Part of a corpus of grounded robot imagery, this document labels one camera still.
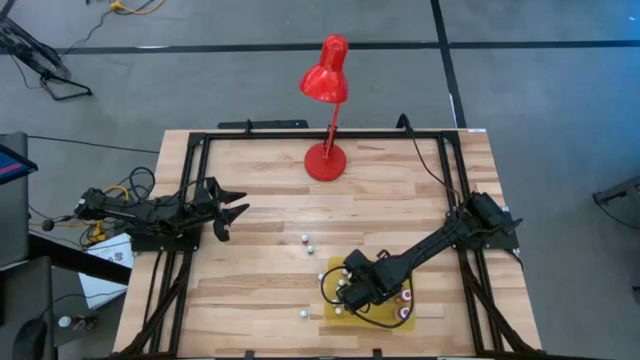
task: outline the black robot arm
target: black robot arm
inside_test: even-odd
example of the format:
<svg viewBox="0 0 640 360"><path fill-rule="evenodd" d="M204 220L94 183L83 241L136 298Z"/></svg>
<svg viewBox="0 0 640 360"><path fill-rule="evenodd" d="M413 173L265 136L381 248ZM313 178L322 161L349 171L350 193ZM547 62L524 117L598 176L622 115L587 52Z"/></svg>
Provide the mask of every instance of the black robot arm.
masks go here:
<svg viewBox="0 0 640 360"><path fill-rule="evenodd" d="M167 239L178 239L185 231L212 220L216 237L228 241L227 227L249 207L249 204L243 204L222 208L221 204L239 200L247 193L225 191L215 178L207 178L206 187L198 184L191 202L183 202L182 196L178 196L183 191L152 200L133 201L90 188L82 194L74 214L81 220L122 220L126 224L125 232L133 241L160 244L167 243Z"/></svg>
<svg viewBox="0 0 640 360"><path fill-rule="evenodd" d="M444 249L454 244L477 248L492 234L511 233L521 221L510 220L486 193L473 193L460 208L447 214L444 226L400 255L383 250L371 261L354 250L344 260L350 285L338 290L338 298L352 313L367 304L380 305L400 292L413 269Z"/></svg>

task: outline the lamp base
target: lamp base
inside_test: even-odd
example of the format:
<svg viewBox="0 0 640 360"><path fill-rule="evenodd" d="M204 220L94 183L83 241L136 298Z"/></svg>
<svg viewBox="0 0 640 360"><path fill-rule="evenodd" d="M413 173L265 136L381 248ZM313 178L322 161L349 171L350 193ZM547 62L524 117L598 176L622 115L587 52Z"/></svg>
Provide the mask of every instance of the lamp base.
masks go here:
<svg viewBox="0 0 640 360"><path fill-rule="evenodd" d="M315 144L304 156L304 167L312 178L318 181L333 181L342 175L347 167L347 156L336 144L329 151L329 158L325 159L324 144Z"/></svg>

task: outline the yellow board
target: yellow board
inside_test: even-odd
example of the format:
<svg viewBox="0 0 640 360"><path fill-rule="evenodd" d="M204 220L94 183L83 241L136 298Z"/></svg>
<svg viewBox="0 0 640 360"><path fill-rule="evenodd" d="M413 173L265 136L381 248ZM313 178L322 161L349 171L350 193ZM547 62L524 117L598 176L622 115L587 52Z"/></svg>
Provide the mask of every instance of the yellow board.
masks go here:
<svg viewBox="0 0 640 360"><path fill-rule="evenodd" d="M342 266L342 262L344 261L343 257L332 257L329 259L329 269L333 269L337 266ZM338 280L344 279L347 281L347 277L342 275L342 272L336 270L329 274L324 281L325 294L329 299L337 299L336 296L336 288L338 287ZM403 284L405 289L409 288L409 281L405 281ZM409 306L409 304L402 305L397 303L393 298L387 300L385 303L374 306L371 305L371 309L366 314L360 312L362 316L377 321L382 324L395 324L398 322L398 319L394 316L395 312L398 311L403 306ZM347 311L343 311L342 314L336 315L335 308L333 305L325 302L324 304L324 318L331 325L344 325L344 326L358 326L358 327L366 327L366 328L376 328L379 329L378 326L373 324L369 324L362 319L359 319L357 316L350 314ZM415 327L415 316L411 314L409 319L399 327L397 327L394 331L400 332L411 332Z"/></svg>

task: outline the concrete floor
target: concrete floor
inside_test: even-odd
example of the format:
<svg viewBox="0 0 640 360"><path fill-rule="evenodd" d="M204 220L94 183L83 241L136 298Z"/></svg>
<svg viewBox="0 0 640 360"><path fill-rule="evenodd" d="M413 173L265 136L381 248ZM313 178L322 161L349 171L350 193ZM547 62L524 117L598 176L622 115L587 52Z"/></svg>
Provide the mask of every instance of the concrete floor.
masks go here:
<svg viewBox="0 0 640 360"><path fill-rule="evenodd" d="M631 0L441 3L449 41L640 38L640 8ZM67 47L105 10L105 1L18 1L10 16L40 41ZM183 0L148 16L109 15L85 46L321 42L331 32L354 41L437 40L428 1ZM297 89L317 56L69 55L73 79L96 96L66 103L25 89L11 59L0 56L2 132L157 150L166 129L220 121L302 118L325 127L331 110ZM640 284L640 234L602 214L591 193L640 174L640 49L453 50L452 57L467 125L488 129L507 203L525 219L521 256L544 348L637 359L640 304L631 285ZM439 50L352 51L346 71L342 127L389 127L400 112L414 126L453 126ZM30 141L30 157L41 169L30 177L31 204L52 215L68 213L88 186L156 161L41 140ZM120 305L107 316L117 318ZM62 346L61 359L108 354L116 325Z"/></svg>

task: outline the wooden tabletop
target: wooden tabletop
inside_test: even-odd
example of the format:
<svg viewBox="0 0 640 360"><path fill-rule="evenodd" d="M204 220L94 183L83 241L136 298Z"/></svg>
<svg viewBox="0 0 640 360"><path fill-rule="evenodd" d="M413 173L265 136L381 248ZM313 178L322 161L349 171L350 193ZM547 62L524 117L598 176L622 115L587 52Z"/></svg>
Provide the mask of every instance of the wooden tabletop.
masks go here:
<svg viewBox="0 0 640 360"><path fill-rule="evenodd" d="M165 133L155 196L178 189L189 132ZM487 134L460 130L460 139L471 188L504 205ZM473 355L458 260L451 249L414 272L412 332L325 322L317 274L326 271L330 257L355 248L368 256L381 249L400 253L442 226L448 208L443 187L423 169L410 140L338 140L347 168L328 183L311 179L304 169L305 152L315 143L213 141L206 175L216 176L226 190L249 193L238 204L251 207L233 224L227 243L215 238L209 224L204 227L191 268L179 356L243 356L245 350L255 350L256 356L370 356L374 348L386 356ZM436 142L424 139L418 145L441 177ZM448 154L455 179L453 151ZM313 255L305 251L302 234L316 247ZM539 347L520 265L502 250L485 254L496 305L526 342ZM149 253L135 260L114 351L128 345L142 326L155 258ZM479 303L478 308L490 348L486 315ZM302 309L309 318L299 316ZM165 319L172 314L170 309ZM161 349L167 347L170 324L165 320Z"/></svg>

